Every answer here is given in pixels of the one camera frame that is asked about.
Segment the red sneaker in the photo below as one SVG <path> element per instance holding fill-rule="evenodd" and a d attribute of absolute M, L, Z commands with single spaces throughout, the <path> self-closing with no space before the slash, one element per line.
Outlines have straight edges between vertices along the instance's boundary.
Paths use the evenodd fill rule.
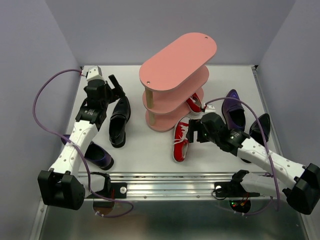
<path fill-rule="evenodd" d="M 190 117 L 184 116 L 174 127 L 172 158 L 176 162 L 183 162 L 188 152 L 189 140 L 187 133 L 190 119 Z"/>
<path fill-rule="evenodd" d="M 199 115 L 202 112 L 202 103 L 199 96 L 194 93 L 186 100 L 186 104 L 189 107 L 189 110 L 194 115 Z"/>

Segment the purple loafer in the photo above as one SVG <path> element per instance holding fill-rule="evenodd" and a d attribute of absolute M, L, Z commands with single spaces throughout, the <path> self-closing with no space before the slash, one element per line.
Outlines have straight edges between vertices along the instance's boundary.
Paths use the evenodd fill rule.
<path fill-rule="evenodd" d="M 245 110 L 239 102 L 237 91 L 230 90 L 226 97 L 227 99 L 224 99 L 222 103 L 221 111 L 228 128 L 244 131 L 246 126 Z"/>
<path fill-rule="evenodd" d="M 88 162 L 105 171 L 111 169 L 114 165 L 114 159 L 112 156 L 104 148 L 93 141 L 90 142 L 84 154 L 84 158 Z"/>

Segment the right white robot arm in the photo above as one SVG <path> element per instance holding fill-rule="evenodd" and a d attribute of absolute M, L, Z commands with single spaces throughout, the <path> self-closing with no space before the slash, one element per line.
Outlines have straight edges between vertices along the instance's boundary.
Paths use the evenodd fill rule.
<path fill-rule="evenodd" d="M 207 113 L 191 119 L 186 134 L 189 142 L 212 142 L 240 159 L 247 160 L 267 175 L 239 170 L 230 181 L 215 183 L 218 199 L 266 196 L 286 201 L 297 212 L 310 215 L 320 200 L 320 168 L 291 161 L 255 141 L 239 129 L 228 129 L 222 118 Z"/>

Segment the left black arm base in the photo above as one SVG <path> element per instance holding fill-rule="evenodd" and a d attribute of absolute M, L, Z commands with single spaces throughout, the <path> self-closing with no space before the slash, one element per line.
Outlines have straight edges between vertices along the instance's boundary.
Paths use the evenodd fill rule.
<path fill-rule="evenodd" d="M 115 182 L 107 173 L 91 172 L 91 188 L 93 191 L 109 199 L 125 199 L 127 197 L 127 183 Z"/>

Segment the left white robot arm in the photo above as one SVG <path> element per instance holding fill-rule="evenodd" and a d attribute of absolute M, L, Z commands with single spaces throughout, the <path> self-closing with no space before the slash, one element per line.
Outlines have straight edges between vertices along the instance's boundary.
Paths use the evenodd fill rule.
<path fill-rule="evenodd" d="M 73 130 L 56 161 L 37 177 L 45 205 L 78 210 L 87 196 L 100 198 L 111 193 L 111 184 L 103 179 L 95 183 L 94 189 L 90 182 L 84 185 L 77 179 L 80 164 L 87 164 L 85 152 L 107 117 L 108 105 L 125 96 L 116 77 L 108 78 L 114 88 L 99 73 L 86 77 L 86 98 L 76 115 Z"/>

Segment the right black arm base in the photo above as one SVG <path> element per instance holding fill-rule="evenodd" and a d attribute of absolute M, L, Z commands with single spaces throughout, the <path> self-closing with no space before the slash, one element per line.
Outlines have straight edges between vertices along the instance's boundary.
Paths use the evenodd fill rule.
<path fill-rule="evenodd" d="M 259 197 L 257 192 L 247 192 L 240 183 L 237 182 L 216 182 L 214 192 L 218 198 L 243 198 Z"/>

